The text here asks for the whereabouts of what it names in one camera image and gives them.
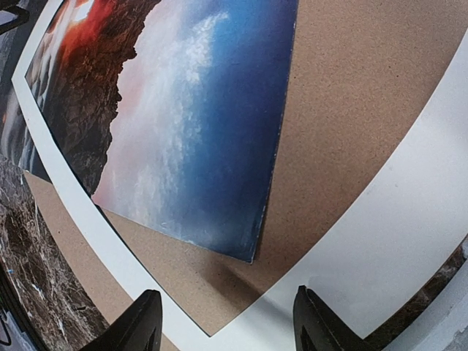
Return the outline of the white picture frame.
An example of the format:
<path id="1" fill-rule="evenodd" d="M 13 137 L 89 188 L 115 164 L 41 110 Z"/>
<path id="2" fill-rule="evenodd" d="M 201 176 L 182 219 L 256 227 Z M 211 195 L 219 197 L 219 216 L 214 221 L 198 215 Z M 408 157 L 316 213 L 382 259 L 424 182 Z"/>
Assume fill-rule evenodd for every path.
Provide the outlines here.
<path id="1" fill-rule="evenodd" d="M 446 350 L 462 343 L 467 348 L 467 294 L 444 289 L 410 327 L 386 350 Z"/>

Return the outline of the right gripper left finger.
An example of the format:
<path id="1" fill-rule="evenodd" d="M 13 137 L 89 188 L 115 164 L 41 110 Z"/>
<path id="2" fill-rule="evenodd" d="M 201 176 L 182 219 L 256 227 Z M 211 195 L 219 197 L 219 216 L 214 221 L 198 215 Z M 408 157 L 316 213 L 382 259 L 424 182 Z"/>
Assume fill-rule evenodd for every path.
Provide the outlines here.
<path id="1" fill-rule="evenodd" d="M 161 342 L 161 295 L 145 290 L 101 336 L 81 350 L 160 350 Z"/>

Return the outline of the white photo mat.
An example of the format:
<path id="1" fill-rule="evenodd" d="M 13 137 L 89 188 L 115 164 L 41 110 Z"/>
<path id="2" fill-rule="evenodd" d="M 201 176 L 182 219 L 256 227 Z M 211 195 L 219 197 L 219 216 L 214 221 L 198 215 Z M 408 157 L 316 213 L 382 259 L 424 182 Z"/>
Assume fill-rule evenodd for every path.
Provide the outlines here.
<path id="1" fill-rule="evenodd" d="M 213 336 L 162 293 L 174 345 L 289 344 L 298 285 L 309 285 L 359 336 L 402 307 L 467 234 L 467 41 L 387 162 L 285 275 Z"/>

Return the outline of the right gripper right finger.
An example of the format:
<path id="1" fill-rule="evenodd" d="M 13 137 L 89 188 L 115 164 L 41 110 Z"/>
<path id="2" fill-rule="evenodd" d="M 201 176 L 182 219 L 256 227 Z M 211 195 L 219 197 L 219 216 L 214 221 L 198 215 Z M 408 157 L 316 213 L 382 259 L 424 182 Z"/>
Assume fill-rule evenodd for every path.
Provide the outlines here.
<path id="1" fill-rule="evenodd" d="M 296 350 L 374 350 L 311 289 L 298 287 L 293 304 Z"/>

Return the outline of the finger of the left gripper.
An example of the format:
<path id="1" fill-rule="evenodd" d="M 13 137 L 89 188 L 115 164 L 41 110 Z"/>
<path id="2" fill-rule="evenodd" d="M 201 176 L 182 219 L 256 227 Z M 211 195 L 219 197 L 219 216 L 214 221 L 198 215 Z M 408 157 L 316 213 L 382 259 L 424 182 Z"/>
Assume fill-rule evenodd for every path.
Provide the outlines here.
<path id="1" fill-rule="evenodd" d="M 1 11 L 11 14 L 7 22 L 1 23 L 1 31 L 10 31 L 29 21 L 30 13 L 28 10 L 18 5 L 1 5 Z"/>

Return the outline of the landscape photo print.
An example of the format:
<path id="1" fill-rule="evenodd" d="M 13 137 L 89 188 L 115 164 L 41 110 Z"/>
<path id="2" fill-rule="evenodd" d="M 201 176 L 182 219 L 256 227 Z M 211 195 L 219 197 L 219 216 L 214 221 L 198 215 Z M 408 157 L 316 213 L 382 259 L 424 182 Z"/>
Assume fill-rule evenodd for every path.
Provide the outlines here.
<path id="1" fill-rule="evenodd" d="M 92 201 L 247 263 L 261 236 L 284 115 L 296 1 L 9 1 L 1 155 L 49 179 L 13 73 Z"/>

